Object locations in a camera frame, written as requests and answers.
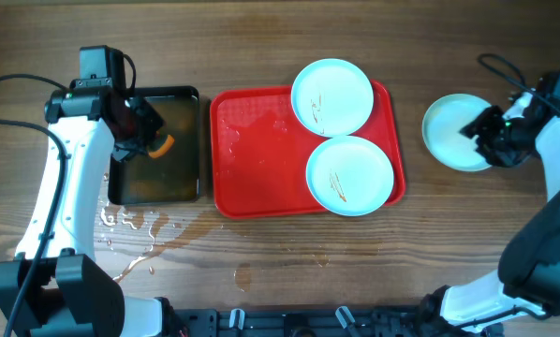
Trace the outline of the orange green scrub sponge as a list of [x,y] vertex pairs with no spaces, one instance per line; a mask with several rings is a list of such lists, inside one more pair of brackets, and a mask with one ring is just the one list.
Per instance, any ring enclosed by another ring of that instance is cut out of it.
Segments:
[[159,158],[173,146],[175,139],[169,134],[158,134],[147,146],[147,154],[151,158]]

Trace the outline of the light blue plate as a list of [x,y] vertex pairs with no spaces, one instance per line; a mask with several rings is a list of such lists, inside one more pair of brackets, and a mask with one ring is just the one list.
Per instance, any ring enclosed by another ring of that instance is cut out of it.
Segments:
[[476,152],[475,141],[460,133],[491,107],[486,100],[469,94],[445,95],[425,112],[421,133],[429,152],[443,165],[464,172],[489,169],[491,165]]
[[387,155],[373,142],[341,136],[319,144],[307,160],[305,180],[324,209],[343,216],[363,216],[384,206],[395,173]]
[[307,130],[334,138],[350,135],[367,122],[374,106],[374,91],[357,66],[327,58],[300,71],[291,87],[290,103]]

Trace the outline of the light blue plate bottom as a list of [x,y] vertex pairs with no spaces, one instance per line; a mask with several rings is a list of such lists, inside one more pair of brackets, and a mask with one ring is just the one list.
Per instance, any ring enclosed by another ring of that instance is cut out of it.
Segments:
[[324,209],[343,216],[363,216],[384,206],[395,173],[387,155],[373,142],[341,136],[319,144],[307,160],[305,180]]

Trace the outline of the light blue plate top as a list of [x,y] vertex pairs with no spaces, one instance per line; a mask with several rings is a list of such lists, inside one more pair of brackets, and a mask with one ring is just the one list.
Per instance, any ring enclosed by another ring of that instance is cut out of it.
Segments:
[[357,66],[327,58],[300,71],[291,87],[290,103],[307,130],[334,138],[350,135],[367,122],[374,106],[374,91]]

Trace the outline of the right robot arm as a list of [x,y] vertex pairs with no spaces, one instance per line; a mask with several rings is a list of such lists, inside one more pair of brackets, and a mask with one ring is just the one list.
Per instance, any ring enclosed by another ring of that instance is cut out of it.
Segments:
[[443,96],[426,111],[422,137],[436,159],[461,171],[511,168],[537,154],[547,203],[509,242],[496,271],[427,295],[411,329],[419,336],[480,335],[519,316],[560,315],[560,87],[526,91],[508,110],[474,95]]

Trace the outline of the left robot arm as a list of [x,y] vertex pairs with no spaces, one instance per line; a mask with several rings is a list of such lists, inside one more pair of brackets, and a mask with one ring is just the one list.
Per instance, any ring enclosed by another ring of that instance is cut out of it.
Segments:
[[95,262],[101,179],[121,140],[155,140],[163,121],[142,97],[102,89],[56,91],[46,104],[50,149],[31,222],[0,262],[5,334],[161,336],[165,303],[127,297]]

